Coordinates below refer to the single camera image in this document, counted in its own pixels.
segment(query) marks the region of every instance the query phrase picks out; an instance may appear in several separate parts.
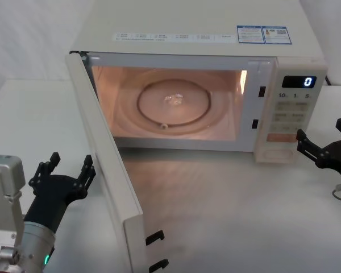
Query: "digital display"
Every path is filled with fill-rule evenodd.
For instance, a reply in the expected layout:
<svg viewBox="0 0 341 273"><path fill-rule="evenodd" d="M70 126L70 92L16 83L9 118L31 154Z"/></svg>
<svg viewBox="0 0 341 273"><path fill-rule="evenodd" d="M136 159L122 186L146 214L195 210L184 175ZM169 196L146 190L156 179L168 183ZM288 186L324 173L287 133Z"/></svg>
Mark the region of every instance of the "digital display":
<svg viewBox="0 0 341 273"><path fill-rule="evenodd" d="M313 88L316 83L316 76L285 76L283 88Z"/></svg>

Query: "microwave control panel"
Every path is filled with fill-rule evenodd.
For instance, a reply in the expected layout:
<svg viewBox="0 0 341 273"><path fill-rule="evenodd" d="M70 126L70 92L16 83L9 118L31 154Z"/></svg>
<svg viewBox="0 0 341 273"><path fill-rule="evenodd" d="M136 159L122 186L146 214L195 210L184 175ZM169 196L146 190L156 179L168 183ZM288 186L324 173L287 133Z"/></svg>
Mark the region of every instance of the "microwave control panel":
<svg viewBox="0 0 341 273"><path fill-rule="evenodd" d="M304 127L306 117L319 91L312 89L280 89L277 93L267 142L296 142L297 130Z"/></svg>
<svg viewBox="0 0 341 273"><path fill-rule="evenodd" d="M256 146L257 162L291 163L325 80L324 61L282 58L274 68Z"/></svg>

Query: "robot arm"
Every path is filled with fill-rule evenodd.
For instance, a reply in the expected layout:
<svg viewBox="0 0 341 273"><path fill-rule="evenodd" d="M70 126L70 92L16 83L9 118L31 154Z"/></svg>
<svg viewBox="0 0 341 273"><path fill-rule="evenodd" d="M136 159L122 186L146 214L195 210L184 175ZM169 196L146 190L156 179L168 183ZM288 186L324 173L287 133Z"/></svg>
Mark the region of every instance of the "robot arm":
<svg viewBox="0 0 341 273"><path fill-rule="evenodd" d="M341 118L337 120L336 128L341 132ZM301 129L297 132L297 140L297 151L314 161L318 168L334 169L341 174L341 140L332 142L324 148L320 148L311 142L307 138L306 133ZM341 184L337 185L332 192L334 197L341 200L341 198L335 195L335 192L338 191L341 191Z"/></svg>
<svg viewBox="0 0 341 273"><path fill-rule="evenodd" d="M67 206L87 196L96 173L88 155L77 179L51 175L60 157L53 153L30 180L35 199L24 220L20 189L25 185L22 162L0 155L0 273L40 273L54 251L55 232Z"/></svg>

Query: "cable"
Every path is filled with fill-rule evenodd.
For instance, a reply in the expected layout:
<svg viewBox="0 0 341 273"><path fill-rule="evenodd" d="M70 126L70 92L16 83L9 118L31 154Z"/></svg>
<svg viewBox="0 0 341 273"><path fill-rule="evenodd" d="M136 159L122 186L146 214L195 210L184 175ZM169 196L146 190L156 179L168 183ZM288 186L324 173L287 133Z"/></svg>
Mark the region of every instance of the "cable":
<svg viewBox="0 0 341 273"><path fill-rule="evenodd" d="M325 77L325 80L326 80L328 86L331 86L331 85L332 85L331 82L330 82L330 80L328 79L327 76Z"/></svg>
<svg viewBox="0 0 341 273"><path fill-rule="evenodd" d="M336 190L332 191L332 196L341 201L341 198L336 195Z"/></svg>

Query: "label sticker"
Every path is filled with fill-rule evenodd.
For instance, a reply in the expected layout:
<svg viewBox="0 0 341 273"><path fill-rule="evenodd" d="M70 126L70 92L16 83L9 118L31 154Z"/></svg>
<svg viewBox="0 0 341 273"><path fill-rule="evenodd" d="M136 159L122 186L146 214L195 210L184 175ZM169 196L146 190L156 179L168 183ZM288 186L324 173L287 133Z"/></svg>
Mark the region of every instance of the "label sticker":
<svg viewBox="0 0 341 273"><path fill-rule="evenodd" d="M286 27L262 26L266 44L292 44Z"/></svg>
<svg viewBox="0 0 341 273"><path fill-rule="evenodd" d="M233 34L153 34L118 32L113 41L120 42L164 42L164 43L236 43Z"/></svg>
<svg viewBox="0 0 341 273"><path fill-rule="evenodd" d="M238 26L240 44L264 44L261 26Z"/></svg>

